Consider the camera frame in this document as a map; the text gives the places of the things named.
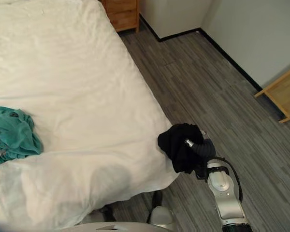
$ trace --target white bed sheet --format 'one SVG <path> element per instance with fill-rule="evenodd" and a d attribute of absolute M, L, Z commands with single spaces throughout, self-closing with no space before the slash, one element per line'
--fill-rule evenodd
<path fill-rule="evenodd" d="M 73 226 L 177 177 L 157 146 L 171 124 L 96 0 L 0 4 L 0 106 L 30 114 L 44 144 L 0 165 L 10 226 Z"/>

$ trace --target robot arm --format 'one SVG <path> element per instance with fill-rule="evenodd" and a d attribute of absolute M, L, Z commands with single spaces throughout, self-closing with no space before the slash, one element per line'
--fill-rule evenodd
<path fill-rule="evenodd" d="M 212 170 L 207 179 L 211 189 L 224 232 L 251 232 L 252 229 L 244 214 L 240 201 L 234 193 L 234 183 L 226 173 L 225 167 L 219 162 L 208 163 L 208 170 Z"/>
<path fill-rule="evenodd" d="M 215 197 L 216 209 L 222 230 L 224 232 L 251 232 L 252 229 L 241 205 L 242 191 L 236 172 L 234 174 L 239 185 L 240 201 L 235 196 L 234 183 L 229 176 L 228 168 L 221 165 L 220 162 L 213 161 L 214 159 L 220 159 L 227 162 L 225 159 L 215 157 L 216 151 L 211 140 L 205 140 L 202 145 L 197 145 L 189 139 L 185 140 L 185 142 L 204 160 L 211 160 L 204 165 L 201 164 L 195 172 L 198 179 L 205 179 L 207 181 Z"/>

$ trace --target wrinkled fabric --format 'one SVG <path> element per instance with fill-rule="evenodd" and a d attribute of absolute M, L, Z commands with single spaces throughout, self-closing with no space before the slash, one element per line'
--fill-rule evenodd
<path fill-rule="evenodd" d="M 21 110 L 0 107 L 0 164 L 42 152 L 33 127 L 32 118 Z"/>
<path fill-rule="evenodd" d="M 203 144 L 204 139 L 198 126 L 188 123 L 173 125 L 158 136 L 158 146 L 172 160 L 174 170 L 191 173 L 203 159 L 185 144 L 190 139 L 195 144 Z"/>

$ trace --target black baseboard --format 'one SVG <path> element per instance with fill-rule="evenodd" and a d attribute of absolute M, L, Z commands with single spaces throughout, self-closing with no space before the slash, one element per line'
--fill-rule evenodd
<path fill-rule="evenodd" d="M 202 36 L 204 36 L 208 42 L 210 42 L 212 44 L 212 46 L 214 46 L 214 48 L 219 52 L 221 53 L 224 58 L 230 62 L 230 64 L 236 68 L 236 70 L 241 74 L 243 75 L 243 77 L 249 82 L 252 84 L 252 86 L 257 90 L 257 91 L 261 91 L 262 90 L 262 87 L 259 86 L 259 84 L 257 82 L 255 82 L 254 79 L 252 79 L 252 77 L 247 73 L 245 72 L 244 69 L 241 68 L 241 66 L 239 66 L 234 59 L 232 59 L 216 42 L 215 40 L 212 39 L 212 37 L 210 37 L 202 28 L 195 28 L 195 29 L 192 29 L 192 30 L 187 30 L 187 31 L 184 31 L 184 32 L 181 32 L 181 33 L 178 33 L 178 34 L 175 34 L 175 35 L 170 35 L 170 36 L 167 36 L 167 37 L 163 37 L 163 38 L 159 38 L 159 36 L 155 33 L 155 31 L 152 29 L 152 27 L 146 22 L 146 20 L 143 18 L 143 16 L 140 14 L 140 18 L 141 20 L 144 22 L 144 24 L 148 27 L 148 29 L 151 31 L 151 33 L 155 36 L 155 38 L 157 39 L 158 42 L 163 42 L 163 41 L 166 41 L 166 40 L 169 40 L 169 39 L 172 39 L 172 38 L 175 38 L 177 36 L 181 36 L 181 35 L 185 35 L 185 34 L 188 34 L 188 33 L 192 33 L 192 32 L 196 32 L 198 31 Z"/>
<path fill-rule="evenodd" d="M 155 31 L 152 29 L 152 27 L 146 22 L 146 20 L 143 18 L 143 16 L 140 14 L 140 19 L 142 20 L 142 22 L 147 26 L 147 28 L 150 30 L 150 32 L 155 36 L 156 40 L 158 42 L 163 42 L 163 41 L 166 41 L 166 40 L 169 40 L 169 39 L 172 39 L 172 38 L 175 38 L 177 36 L 181 36 L 181 35 L 185 35 L 185 34 L 188 34 L 188 33 L 191 33 L 191 32 L 195 32 L 195 31 L 198 31 L 199 29 L 201 28 L 195 28 L 195 29 L 191 29 L 191 30 L 186 30 L 184 32 L 181 32 L 181 33 L 177 33 L 177 34 L 174 34 L 174 35 L 170 35 L 170 36 L 166 36 L 166 37 L 163 37 L 163 38 L 159 38 L 159 36 L 155 33 Z"/>
<path fill-rule="evenodd" d="M 233 67 L 235 67 L 236 68 L 236 70 L 241 74 L 241 75 L 243 75 L 244 76 L 244 78 L 249 82 L 249 83 L 251 83 L 252 84 L 252 86 L 257 90 L 257 91 L 261 91 L 262 90 L 262 87 L 261 86 L 259 86 L 259 84 L 257 83 L 257 82 L 255 82 L 255 80 L 254 79 L 252 79 L 252 77 L 247 73 L 247 72 L 245 72 L 245 70 L 244 69 L 242 69 L 241 68 L 241 66 L 239 66 L 236 62 L 235 62 L 235 60 L 234 59 L 232 59 L 216 42 L 215 42 L 215 40 L 213 40 L 212 39 L 212 37 L 210 37 L 202 28 L 199 28 L 198 29 L 198 32 L 202 35 L 202 36 L 204 36 L 207 40 L 208 40 L 208 42 L 210 42 L 211 44 L 212 44 L 212 46 L 214 46 L 214 48 L 218 51 L 218 52 L 220 52 L 222 55 L 223 55 L 223 57 L 225 58 L 225 59 L 227 59 L 227 61 L 228 62 L 230 62 L 230 64 L 233 66 Z"/>

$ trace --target black cloth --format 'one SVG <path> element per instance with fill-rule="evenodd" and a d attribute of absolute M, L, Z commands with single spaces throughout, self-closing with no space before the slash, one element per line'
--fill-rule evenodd
<path fill-rule="evenodd" d="M 190 139 L 195 144 L 204 143 L 199 127 L 184 123 L 176 124 L 160 134 L 158 136 L 158 146 L 170 158 L 177 173 L 185 172 L 190 174 L 204 160 L 185 144 L 186 139 Z"/>

